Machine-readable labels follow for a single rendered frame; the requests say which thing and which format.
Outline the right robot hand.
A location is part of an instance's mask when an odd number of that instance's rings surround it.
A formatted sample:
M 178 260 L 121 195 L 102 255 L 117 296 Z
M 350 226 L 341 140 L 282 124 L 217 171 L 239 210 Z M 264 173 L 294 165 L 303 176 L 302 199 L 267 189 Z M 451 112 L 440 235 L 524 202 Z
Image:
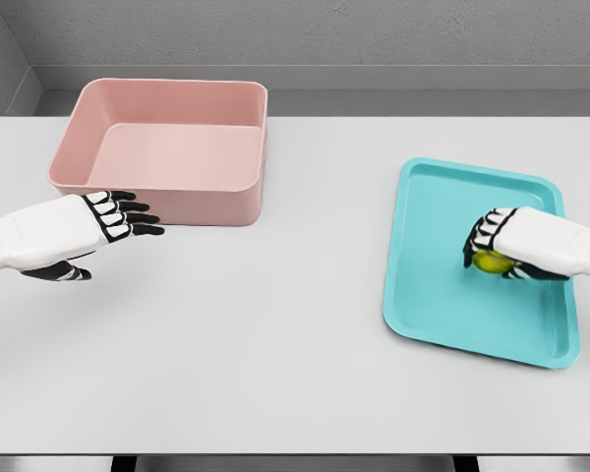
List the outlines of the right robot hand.
M 505 261 L 504 278 L 567 280 L 582 268 L 590 229 L 530 206 L 497 207 L 473 225 L 463 247 L 463 265 L 478 254 Z

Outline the blue rectangular tray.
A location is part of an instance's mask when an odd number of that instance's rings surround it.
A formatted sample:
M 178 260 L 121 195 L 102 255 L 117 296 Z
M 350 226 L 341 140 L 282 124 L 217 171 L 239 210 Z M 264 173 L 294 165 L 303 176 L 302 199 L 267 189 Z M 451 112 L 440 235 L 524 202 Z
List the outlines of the blue rectangular tray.
M 510 280 L 463 265 L 472 226 L 494 207 L 564 214 L 561 191 L 540 177 L 429 158 L 404 163 L 383 318 L 412 339 L 567 369 L 580 355 L 572 282 Z

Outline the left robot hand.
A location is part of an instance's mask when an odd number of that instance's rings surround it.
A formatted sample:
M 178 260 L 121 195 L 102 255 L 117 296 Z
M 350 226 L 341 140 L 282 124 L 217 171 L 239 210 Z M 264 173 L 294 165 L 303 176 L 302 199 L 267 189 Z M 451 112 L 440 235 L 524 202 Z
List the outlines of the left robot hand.
M 160 218 L 127 191 L 71 194 L 17 210 L 8 223 L 8 267 L 45 281 L 86 281 L 75 260 L 134 236 L 161 236 Z

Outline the pink rectangular basket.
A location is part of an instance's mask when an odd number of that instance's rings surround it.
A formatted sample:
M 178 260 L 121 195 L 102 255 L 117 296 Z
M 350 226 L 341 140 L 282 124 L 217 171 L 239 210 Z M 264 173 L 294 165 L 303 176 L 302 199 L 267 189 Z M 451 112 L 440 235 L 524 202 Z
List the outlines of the pink rectangular basket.
M 164 224 L 250 225 L 262 210 L 267 106 L 256 82 L 97 79 L 47 177 L 61 194 L 132 192 Z

